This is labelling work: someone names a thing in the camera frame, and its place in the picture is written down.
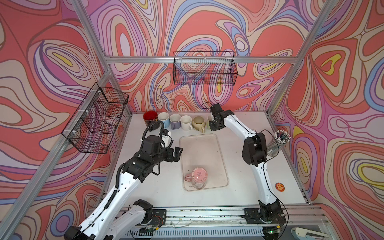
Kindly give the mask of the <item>black skull mug red inside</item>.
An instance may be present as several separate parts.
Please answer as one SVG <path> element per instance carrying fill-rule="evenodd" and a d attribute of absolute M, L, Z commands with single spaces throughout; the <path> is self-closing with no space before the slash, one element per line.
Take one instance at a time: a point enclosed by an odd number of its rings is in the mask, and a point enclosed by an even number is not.
<path fill-rule="evenodd" d="M 150 126 L 152 123 L 158 121 L 158 113 L 156 111 L 148 111 L 143 114 L 143 119 L 146 123 L 146 126 Z M 152 132 L 159 128 L 159 124 L 153 125 L 149 128 L 149 131 Z"/>

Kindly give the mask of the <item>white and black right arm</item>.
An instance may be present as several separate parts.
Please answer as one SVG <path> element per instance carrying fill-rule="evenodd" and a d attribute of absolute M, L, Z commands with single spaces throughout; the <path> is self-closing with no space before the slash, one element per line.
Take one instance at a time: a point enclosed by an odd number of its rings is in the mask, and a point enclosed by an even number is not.
<path fill-rule="evenodd" d="M 231 110 L 223 110 L 220 104 L 210 106 L 213 120 L 209 121 L 210 129 L 214 131 L 229 128 L 241 140 L 243 140 L 242 158 L 244 162 L 251 166 L 259 192 L 259 211 L 260 221 L 271 223 L 280 221 L 286 224 L 289 219 L 284 214 L 284 204 L 274 194 L 271 188 L 271 181 L 267 170 L 267 143 L 263 133 L 248 128 L 242 123 Z"/>

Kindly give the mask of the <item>white small mug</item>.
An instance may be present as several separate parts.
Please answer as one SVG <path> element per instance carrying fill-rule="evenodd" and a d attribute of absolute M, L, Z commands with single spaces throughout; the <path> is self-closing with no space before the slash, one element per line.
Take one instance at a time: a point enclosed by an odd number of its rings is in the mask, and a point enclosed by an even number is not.
<path fill-rule="evenodd" d="M 190 131 L 193 129 L 193 126 L 192 126 L 192 117 L 191 116 L 182 116 L 181 119 L 180 119 L 180 122 L 181 122 L 181 127 L 184 131 Z"/>

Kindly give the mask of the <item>purple mug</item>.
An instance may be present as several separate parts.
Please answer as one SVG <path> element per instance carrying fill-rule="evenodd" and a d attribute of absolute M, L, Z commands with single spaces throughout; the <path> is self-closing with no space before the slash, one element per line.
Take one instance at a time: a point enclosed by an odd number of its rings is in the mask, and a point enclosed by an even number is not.
<path fill-rule="evenodd" d="M 172 130 L 177 130 L 181 128 L 181 115 L 172 114 L 170 116 L 170 125 Z"/>

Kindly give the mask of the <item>cream speckled round mug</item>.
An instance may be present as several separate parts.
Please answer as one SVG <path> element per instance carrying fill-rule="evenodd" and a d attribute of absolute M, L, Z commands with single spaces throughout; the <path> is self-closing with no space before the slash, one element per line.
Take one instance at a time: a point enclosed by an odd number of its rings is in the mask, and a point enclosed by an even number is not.
<path fill-rule="evenodd" d="M 206 122 L 205 119 L 201 116 L 196 116 L 193 118 L 192 121 L 192 126 L 194 129 L 201 133 L 205 133 L 205 127 L 206 127 Z"/>

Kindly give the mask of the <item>light green mug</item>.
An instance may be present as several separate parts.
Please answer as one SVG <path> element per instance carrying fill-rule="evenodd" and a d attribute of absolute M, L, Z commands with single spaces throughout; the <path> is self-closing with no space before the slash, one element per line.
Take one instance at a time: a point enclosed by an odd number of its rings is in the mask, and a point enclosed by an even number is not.
<path fill-rule="evenodd" d="M 209 116 L 207 117 L 207 123 L 206 123 L 206 125 L 207 125 L 207 129 L 208 129 L 208 130 L 211 129 L 211 127 L 210 127 L 210 122 L 211 122 L 212 120 L 213 120 L 213 116 L 209 115 Z"/>

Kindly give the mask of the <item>pink patterned mug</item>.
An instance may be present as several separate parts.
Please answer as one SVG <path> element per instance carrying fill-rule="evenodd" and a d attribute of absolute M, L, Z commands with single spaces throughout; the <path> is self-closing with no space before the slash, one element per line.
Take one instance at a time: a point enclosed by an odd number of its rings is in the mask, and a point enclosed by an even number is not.
<path fill-rule="evenodd" d="M 184 177 L 186 182 L 192 184 L 195 189 L 203 189 L 207 184 L 208 173 L 204 168 L 195 168 L 190 174 Z"/>

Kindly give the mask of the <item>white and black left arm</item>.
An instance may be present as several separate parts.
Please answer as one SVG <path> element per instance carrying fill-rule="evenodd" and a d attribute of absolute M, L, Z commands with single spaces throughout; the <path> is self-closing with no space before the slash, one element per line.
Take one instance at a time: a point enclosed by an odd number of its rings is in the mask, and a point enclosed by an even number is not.
<path fill-rule="evenodd" d="M 121 217 L 118 213 L 133 192 L 154 173 L 162 162 L 178 162 L 183 148 L 172 147 L 170 136 L 148 136 L 140 149 L 119 166 L 115 187 L 78 226 L 71 226 L 64 234 L 66 240 L 119 240 L 138 224 L 148 224 L 153 217 L 153 206 L 139 199 Z"/>

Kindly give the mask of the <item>light blue mug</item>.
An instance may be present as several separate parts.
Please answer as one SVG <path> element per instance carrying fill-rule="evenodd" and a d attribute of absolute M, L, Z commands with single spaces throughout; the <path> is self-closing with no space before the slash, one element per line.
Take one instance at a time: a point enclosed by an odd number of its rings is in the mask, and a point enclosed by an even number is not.
<path fill-rule="evenodd" d="M 158 120 L 163 122 L 164 128 L 168 128 L 170 126 L 170 115 L 166 112 L 162 112 L 158 114 Z"/>

